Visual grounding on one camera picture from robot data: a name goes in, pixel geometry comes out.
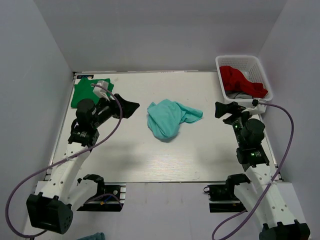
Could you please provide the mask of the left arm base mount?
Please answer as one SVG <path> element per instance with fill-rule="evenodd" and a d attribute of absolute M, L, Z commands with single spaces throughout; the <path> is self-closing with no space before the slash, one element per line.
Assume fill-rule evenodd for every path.
<path fill-rule="evenodd" d="M 107 183 L 102 184 L 99 179 L 96 184 L 96 193 L 91 196 L 78 212 L 120 212 L 125 203 L 126 184 Z"/>

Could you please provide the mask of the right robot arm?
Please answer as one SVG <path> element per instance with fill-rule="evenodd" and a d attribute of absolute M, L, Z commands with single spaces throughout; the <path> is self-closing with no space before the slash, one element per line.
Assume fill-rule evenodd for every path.
<path fill-rule="evenodd" d="M 299 222 L 292 214 L 276 183 L 287 155 L 273 169 L 262 146 L 265 125 L 252 117 L 253 110 L 236 102 L 217 101 L 215 117 L 219 119 L 225 114 L 229 117 L 223 122 L 232 126 L 238 144 L 237 160 L 244 170 L 227 177 L 225 192 L 229 198 L 239 199 L 248 214 L 224 239 L 235 235 L 254 217 L 261 229 L 260 240 L 307 240 L 311 234 L 308 224 Z"/>

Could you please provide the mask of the teal t-shirt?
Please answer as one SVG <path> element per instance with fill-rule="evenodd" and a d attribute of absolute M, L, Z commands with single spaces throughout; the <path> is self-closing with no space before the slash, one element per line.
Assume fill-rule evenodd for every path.
<path fill-rule="evenodd" d="M 182 123 L 193 124 L 202 118 L 202 110 L 169 99 L 152 102 L 147 108 L 147 126 L 161 141 L 174 139 Z"/>

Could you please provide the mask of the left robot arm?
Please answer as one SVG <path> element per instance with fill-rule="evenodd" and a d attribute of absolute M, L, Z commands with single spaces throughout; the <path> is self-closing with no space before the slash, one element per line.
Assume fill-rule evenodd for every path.
<path fill-rule="evenodd" d="M 137 102 L 124 100 L 117 93 L 114 97 L 113 100 L 101 97 L 98 103 L 85 98 L 77 104 L 64 154 L 65 162 L 55 165 L 48 183 L 38 194 L 27 198 L 32 227 L 63 235 L 70 228 L 76 210 L 89 200 L 107 196 L 102 176 L 76 176 L 97 144 L 99 126 L 109 118 L 128 119 L 140 106 Z"/>

